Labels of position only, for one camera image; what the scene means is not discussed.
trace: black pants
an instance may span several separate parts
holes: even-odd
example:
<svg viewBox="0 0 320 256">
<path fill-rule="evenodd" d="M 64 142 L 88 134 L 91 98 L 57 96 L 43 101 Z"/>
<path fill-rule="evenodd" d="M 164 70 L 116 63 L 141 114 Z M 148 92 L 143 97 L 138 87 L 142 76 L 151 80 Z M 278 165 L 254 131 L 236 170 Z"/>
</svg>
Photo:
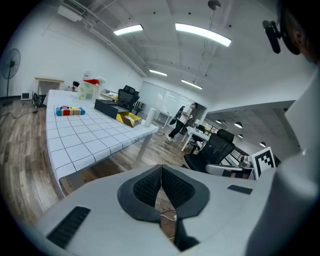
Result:
<svg viewBox="0 0 320 256">
<path fill-rule="evenodd" d="M 178 132 L 180 132 L 180 130 L 182 129 L 182 127 L 184 127 L 184 125 L 185 125 L 185 124 L 184 124 L 183 122 L 177 120 L 177 121 L 176 121 L 175 128 L 172 130 L 172 132 L 170 132 L 169 137 L 174 138 L 175 135 L 176 135 Z"/>
</svg>

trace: electric fan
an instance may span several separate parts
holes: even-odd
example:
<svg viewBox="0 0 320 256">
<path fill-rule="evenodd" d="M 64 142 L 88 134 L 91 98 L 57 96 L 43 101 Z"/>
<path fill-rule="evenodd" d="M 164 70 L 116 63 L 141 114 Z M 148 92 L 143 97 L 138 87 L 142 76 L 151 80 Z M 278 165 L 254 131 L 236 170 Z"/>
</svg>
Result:
<svg viewBox="0 0 320 256">
<path fill-rule="evenodd" d="M 8 90 L 9 90 L 9 79 L 13 78 L 17 73 L 20 65 L 20 52 L 18 49 L 11 49 L 2 59 L 1 62 L 1 73 L 4 79 L 7 79 L 6 85 L 6 101 L 2 104 L 4 106 L 9 105 L 12 101 L 9 101 Z"/>
</svg>

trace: ceiling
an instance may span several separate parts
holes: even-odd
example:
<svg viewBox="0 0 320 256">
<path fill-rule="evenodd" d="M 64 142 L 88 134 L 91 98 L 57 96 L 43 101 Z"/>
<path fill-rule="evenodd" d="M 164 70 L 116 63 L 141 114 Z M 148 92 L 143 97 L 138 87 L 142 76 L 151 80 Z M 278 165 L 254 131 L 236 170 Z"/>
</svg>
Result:
<svg viewBox="0 0 320 256">
<path fill-rule="evenodd" d="M 276 0 L 219 1 L 221 8 L 213 11 L 208 0 L 63 0 L 84 8 L 86 28 L 105 39 L 142 76 L 159 77 L 149 72 L 153 69 L 167 73 L 169 80 L 184 79 L 214 90 L 238 84 L 248 69 L 265 62 L 272 50 L 262 21 L 276 18 Z M 176 31 L 177 22 L 217 32 L 232 42 L 226 47 Z M 143 31 L 112 33 L 137 24 Z"/>
<path fill-rule="evenodd" d="M 235 136 L 243 135 L 238 139 L 259 145 L 265 142 L 267 147 L 271 146 L 274 153 L 280 158 L 289 156 L 300 150 L 299 143 L 288 123 L 285 112 L 293 102 L 279 104 L 260 104 L 257 108 L 239 108 L 238 110 L 209 113 L 206 120 L 214 123 L 217 128 L 222 128 L 233 133 Z M 235 122 L 241 122 L 242 128 L 236 127 Z"/>
</svg>

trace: wooden floor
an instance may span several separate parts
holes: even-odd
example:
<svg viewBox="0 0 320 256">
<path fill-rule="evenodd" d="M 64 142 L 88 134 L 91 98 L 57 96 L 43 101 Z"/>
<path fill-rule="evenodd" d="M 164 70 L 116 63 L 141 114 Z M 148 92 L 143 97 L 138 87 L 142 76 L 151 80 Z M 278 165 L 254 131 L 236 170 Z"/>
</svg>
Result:
<svg viewBox="0 0 320 256">
<path fill-rule="evenodd" d="M 0 115 L 12 112 L 15 117 L 32 112 L 30 101 L 14 100 L 9 106 L 2 106 Z M 181 166 L 184 152 L 181 134 L 179 142 L 169 142 L 161 136 L 163 129 L 154 134 L 142 157 L 140 166 L 170 164 Z M 2 196 L 12 215 L 17 220 L 34 225 L 41 215 L 63 199 L 53 176 L 47 151 L 46 111 L 28 113 L 14 119 L 10 114 L 0 117 L 0 188 Z M 81 172 L 85 183 L 127 172 L 132 169 L 143 140 L 117 152 L 108 159 Z M 60 180 L 67 193 L 74 190 L 67 178 Z M 160 212 L 173 210 L 164 192 L 159 192 L 156 207 Z M 168 237 L 171 231 L 166 230 Z"/>
</svg>

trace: white table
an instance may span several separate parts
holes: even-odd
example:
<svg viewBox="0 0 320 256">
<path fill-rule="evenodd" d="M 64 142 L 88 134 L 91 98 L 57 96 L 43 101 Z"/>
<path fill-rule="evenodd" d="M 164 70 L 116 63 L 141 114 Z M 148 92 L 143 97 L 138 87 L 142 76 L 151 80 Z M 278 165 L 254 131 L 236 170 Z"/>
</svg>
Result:
<svg viewBox="0 0 320 256">
<path fill-rule="evenodd" d="M 186 140 L 185 144 L 183 145 L 181 151 L 184 151 L 186 146 L 188 145 L 188 142 L 190 141 L 192 135 L 196 135 L 198 137 L 200 137 L 201 139 L 205 140 L 206 142 L 209 141 L 210 137 L 208 135 L 205 135 L 204 133 L 202 132 L 199 132 L 197 129 L 195 128 L 192 128 L 190 126 L 188 126 L 187 128 L 187 132 L 185 133 L 185 135 L 183 136 L 181 142 L 183 142 L 187 136 L 187 134 L 189 135 L 189 138 Z"/>
<path fill-rule="evenodd" d="M 164 114 L 165 116 L 167 116 L 168 118 L 166 119 L 166 121 L 165 121 L 165 124 L 164 124 L 164 126 L 163 127 L 166 127 L 166 125 L 167 125 L 167 123 L 168 123 L 168 121 L 169 121 L 169 118 L 170 117 L 172 117 L 172 114 L 168 114 L 168 113 L 165 113 L 165 112 L 162 112 L 162 111 L 160 111 L 160 110 L 156 110 L 157 112 L 159 112 L 159 113 L 161 113 L 161 114 Z"/>
<path fill-rule="evenodd" d="M 136 168 L 152 134 L 159 129 L 155 125 L 146 127 L 144 120 L 133 128 L 129 127 L 94 109 L 92 101 L 77 99 L 77 93 L 72 91 L 50 90 L 46 105 L 47 148 L 59 186 L 59 179 L 68 175 L 81 186 L 79 174 L 74 173 L 145 138 L 132 165 Z M 56 116 L 55 109 L 61 106 L 81 107 L 85 114 Z"/>
</svg>

